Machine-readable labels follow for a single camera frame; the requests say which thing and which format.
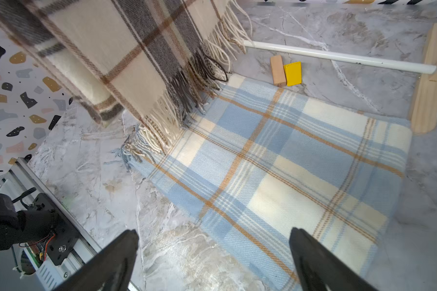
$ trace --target marble surface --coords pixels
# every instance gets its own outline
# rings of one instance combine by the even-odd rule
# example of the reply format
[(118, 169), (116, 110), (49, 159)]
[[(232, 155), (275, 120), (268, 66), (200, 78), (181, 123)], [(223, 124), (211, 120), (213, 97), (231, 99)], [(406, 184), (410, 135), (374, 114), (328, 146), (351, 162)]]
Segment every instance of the marble surface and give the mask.
[(268, 290), (150, 181), (126, 170), (118, 152), (134, 124), (124, 112), (100, 128), (73, 102), (29, 166), (101, 247), (137, 231), (131, 280), (140, 290)]
[[(425, 34), (437, 22), (437, 6), (245, 10), (256, 41), (414, 62), (421, 61)], [(272, 82), (272, 55), (248, 49), (233, 68)], [(368, 112), (407, 115), (414, 73), (288, 54), (283, 60), (303, 62), (303, 84), (290, 90)], [(102, 247), (125, 229), (137, 230), (132, 280), (141, 290), (268, 290), (149, 181), (126, 171), (117, 152), (134, 123), (124, 113), (99, 128), (74, 102), (30, 165)], [(366, 279), (381, 291), (437, 290), (437, 128), (413, 138), (397, 211)]]

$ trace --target terrazzo pattern wall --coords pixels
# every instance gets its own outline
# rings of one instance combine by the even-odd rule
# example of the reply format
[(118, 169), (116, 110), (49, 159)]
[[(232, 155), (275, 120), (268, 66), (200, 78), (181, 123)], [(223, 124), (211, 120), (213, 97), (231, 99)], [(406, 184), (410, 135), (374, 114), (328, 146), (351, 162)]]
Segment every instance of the terrazzo pattern wall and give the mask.
[(70, 95), (0, 30), (0, 176), (32, 157), (57, 124)]

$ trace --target fringe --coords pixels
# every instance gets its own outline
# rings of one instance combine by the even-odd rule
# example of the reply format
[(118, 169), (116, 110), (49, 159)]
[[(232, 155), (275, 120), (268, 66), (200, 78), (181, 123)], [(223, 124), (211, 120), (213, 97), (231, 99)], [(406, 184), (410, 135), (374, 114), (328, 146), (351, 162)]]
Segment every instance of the fringe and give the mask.
[(138, 126), (122, 146), (122, 153), (132, 156), (136, 161), (149, 159), (154, 163), (152, 154), (167, 154), (168, 149), (181, 135), (181, 129), (187, 127), (187, 116), (193, 108), (204, 112), (207, 97), (216, 96), (220, 90), (219, 82), (227, 82), (227, 73), (231, 71), (231, 58), (237, 60), (234, 53), (246, 53), (243, 40), (249, 40), (243, 26), (233, 12), (233, 7), (249, 16), (230, 0), (225, 13), (207, 39), (192, 55), (189, 62), (167, 85), (167, 91), (156, 102), (154, 108), (144, 121), (148, 127)]

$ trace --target blue plaid blanket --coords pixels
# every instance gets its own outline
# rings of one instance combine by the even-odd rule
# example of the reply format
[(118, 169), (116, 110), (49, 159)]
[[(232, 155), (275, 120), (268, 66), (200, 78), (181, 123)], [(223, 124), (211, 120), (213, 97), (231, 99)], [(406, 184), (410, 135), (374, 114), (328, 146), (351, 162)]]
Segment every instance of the blue plaid blanket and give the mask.
[(365, 274), (400, 192), (408, 121), (237, 74), (208, 106), (167, 155), (130, 164), (275, 290), (299, 286), (292, 227)]

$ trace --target black cable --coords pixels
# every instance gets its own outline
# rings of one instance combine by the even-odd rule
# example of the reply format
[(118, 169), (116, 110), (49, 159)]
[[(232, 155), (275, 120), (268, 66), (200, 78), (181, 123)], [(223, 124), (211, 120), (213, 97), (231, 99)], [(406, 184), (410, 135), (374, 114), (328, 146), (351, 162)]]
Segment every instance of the black cable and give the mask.
[(19, 200), (23, 199), (24, 197), (28, 196), (29, 194), (33, 193), (36, 189), (36, 187), (32, 187), (31, 189), (28, 189), (23, 192), (23, 194), (19, 195), (19, 197), (12, 200), (12, 203), (15, 204)]
[(21, 270), (17, 266), (16, 254), (14, 253), (13, 245), (12, 245), (12, 252), (13, 252), (13, 259), (15, 260), (16, 271), (18, 271), (18, 273), (21, 273)]
[(20, 200), (21, 204), (26, 208), (27, 210), (31, 210), (31, 207), (23, 202), (23, 199)]

